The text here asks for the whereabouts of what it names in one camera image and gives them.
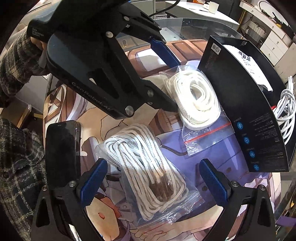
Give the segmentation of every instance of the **drawer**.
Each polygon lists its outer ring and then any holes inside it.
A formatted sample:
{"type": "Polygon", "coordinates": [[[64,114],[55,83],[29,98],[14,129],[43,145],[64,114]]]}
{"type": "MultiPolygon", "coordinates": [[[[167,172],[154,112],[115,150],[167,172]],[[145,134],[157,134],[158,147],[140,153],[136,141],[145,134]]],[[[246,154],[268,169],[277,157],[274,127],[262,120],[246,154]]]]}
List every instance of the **drawer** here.
{"type": "Polygon", "coordinates": [[[274,53],[274,55],[281,59],[283,57],[284,53],[279,49],[279,47],[271,41],[270,38],[267,38],[264,42],[264,44],[274,53]]]}
{"type": "Polygon", "coordinates": [[[283,40],[281,40],[273,31],[270,32],[268,38],[276,44],[276,46],[283,52],[286,53],[288,47],[285,45],[283,40]]]}
{"type": "Polygon", "coordinates": [[[279,61],[279,59],[274,55],[274,53],[267,47],[267,45],[264,43],[260,50],[264,53],[264,55],[270,60],[270,62],[273,65],[276,65],[276,63],[279,61]]]}
{"type": "Polygon", "coordinates": [[[282,39],[285,36],[285,32],[281,28],[279,28],[273,21],[270,20],[270,22],[271,23],[267,24],[267,26],[271,28],[271,30],[272,30],[271,32],[274,34],[276,33],[275,35],[279,36],[280,39],[282,39]]]}

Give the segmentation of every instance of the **plaid sleeve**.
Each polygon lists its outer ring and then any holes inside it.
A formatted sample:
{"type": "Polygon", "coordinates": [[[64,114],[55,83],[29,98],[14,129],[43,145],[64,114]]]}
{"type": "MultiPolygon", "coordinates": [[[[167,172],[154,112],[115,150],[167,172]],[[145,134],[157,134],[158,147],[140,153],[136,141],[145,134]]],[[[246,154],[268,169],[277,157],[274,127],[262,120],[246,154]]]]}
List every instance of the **plaid sleeve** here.
{"type": "Polygon", "coordinates": [[[32,75],[49,74],[38,65],[41,54],[26,31],[13,42],[0,61],[0,107],[6,107],[32,75]]]}
{"type": "Polygon", "coordinates": [[[19,235],[30,240],[39,192],[47,183],[42,141],[0,118],[0,203],[19,235]]]}

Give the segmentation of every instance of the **white cup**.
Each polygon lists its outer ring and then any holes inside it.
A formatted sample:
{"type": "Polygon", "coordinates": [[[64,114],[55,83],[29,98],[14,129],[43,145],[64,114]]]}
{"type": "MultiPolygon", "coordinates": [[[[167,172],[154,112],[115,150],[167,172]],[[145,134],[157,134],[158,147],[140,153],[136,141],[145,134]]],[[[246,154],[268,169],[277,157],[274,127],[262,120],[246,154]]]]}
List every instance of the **white cup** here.
{"type": "Polygon", "coordinates": [[[218,7],[219,7],[218,3],[210,1],[209,12],[215,14],[217,12],[217,10],[218,10],[218,7]]]}

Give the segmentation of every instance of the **smartphone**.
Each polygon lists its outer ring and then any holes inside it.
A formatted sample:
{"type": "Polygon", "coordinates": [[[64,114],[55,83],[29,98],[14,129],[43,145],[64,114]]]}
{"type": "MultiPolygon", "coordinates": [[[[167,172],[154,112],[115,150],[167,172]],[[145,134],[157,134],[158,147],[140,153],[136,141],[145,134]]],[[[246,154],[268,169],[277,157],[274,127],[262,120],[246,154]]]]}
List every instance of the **smartphone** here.
{"type": "Polygon", "coordinates": [[[80,175],[80,123],[69,120],[48,126],[45,140],[47,184],[55,189],[80,175]]]}

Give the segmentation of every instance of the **coiled cable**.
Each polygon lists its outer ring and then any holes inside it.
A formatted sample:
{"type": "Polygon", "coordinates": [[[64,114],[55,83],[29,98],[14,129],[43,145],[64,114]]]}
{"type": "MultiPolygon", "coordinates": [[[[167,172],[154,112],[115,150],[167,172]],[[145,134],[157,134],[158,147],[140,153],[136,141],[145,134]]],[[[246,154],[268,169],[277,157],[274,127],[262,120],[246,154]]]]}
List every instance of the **coiled cable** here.
{"type": "Polygon", "coordinates": [[[162,154],[145,125],[128,126],[104,141],[104,148],[125,172],[144,220],[182,202],[188,188],[183,177],[162,154]]]}
{"type": "Polygon", "coordinates": [[[201,130],[220,116],[220,104],[207,77],[196,70],[183,70],[167,79],[165,87],[175,99],[184,125],[201,130]]]}
{"type": "Polygon", "coordinates": [[[273,109],[276,120],[280,126],[285,145],[290,140],[295,125],[296,101],[293,90],[293,77],[290,76],[287,88],[282,91],[281,99],[279,100],[276,108],[273,109]]]}

